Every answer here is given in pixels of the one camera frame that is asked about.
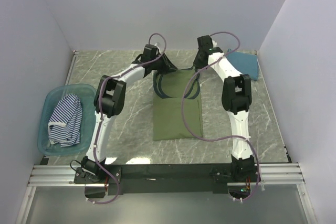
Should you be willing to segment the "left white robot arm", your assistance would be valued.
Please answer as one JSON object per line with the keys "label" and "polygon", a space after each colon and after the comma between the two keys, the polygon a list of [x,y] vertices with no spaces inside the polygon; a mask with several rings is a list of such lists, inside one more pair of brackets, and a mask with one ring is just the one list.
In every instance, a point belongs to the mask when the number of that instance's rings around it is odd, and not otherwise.
{"label": "left white robot arm", "polygon": [[105,178],[104,163],[106,147],[112,126],[122,112],[127,86],[145,78],[152,71],[167,73],[177,68],[164,51],[154,44],[147,44],[143,53],[123,71],[101,77],[94,99],[96,123],[90,146],[81,161],[81,169],[91,182],[99,183]]}

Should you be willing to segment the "blue white striped tank top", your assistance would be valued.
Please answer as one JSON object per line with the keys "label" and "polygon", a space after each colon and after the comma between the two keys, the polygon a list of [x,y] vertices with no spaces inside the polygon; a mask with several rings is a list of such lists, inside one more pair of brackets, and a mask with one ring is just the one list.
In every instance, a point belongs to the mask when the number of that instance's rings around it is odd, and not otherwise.
{"label": "blue white striped tank top", "polygon": [[50,144],[61,147],[79,144],[82,115],[82,103],[77,95],[70,93],[58,101],[48,121]]}

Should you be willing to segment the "olive green tank top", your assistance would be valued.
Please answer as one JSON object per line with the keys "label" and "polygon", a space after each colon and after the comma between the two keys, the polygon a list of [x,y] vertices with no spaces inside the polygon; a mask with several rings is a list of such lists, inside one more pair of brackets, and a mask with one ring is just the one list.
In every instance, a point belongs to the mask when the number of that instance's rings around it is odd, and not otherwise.
{"label": "olive green tank top", "polygon": [[153,75],[153,140],[203,136],[201,87],[198,77],[185,90],[194,67]]}

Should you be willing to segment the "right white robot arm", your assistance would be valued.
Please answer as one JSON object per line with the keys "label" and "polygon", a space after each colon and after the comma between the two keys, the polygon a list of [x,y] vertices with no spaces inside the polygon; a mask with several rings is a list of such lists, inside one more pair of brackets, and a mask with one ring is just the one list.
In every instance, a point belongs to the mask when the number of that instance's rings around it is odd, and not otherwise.
{"label": "right white robot arm", "polygon": [[198,52],[193,62],[195,68],[210,65],[223,81],[222,106],[229,116],[234,136],[230,175],[235,181],[245,181],[257,170],[249,146],[248,116],[252,102],[250,76],[238,71],[209,35],[198,37],[197,43]]}

